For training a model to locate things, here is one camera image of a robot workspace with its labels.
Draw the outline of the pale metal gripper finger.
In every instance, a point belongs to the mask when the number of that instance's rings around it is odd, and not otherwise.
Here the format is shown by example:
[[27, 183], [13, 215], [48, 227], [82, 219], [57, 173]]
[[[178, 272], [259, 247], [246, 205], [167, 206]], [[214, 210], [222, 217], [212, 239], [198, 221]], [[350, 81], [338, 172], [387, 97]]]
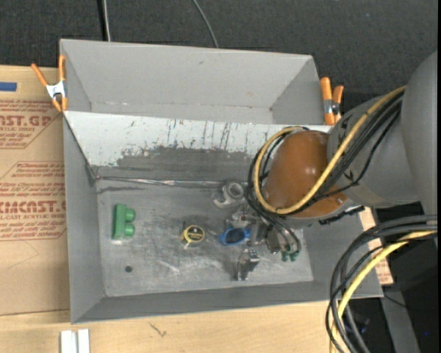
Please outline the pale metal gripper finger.
[[237, 260], [237, 279], [245, 281], [260, 262], [260, 257], [255, 249], [244, 249]]
[[230, 218], [226, 219], [228, 227], [248, 227], [256, 220], [256, 216], [247, 212], [238, 212], [232, 214]]

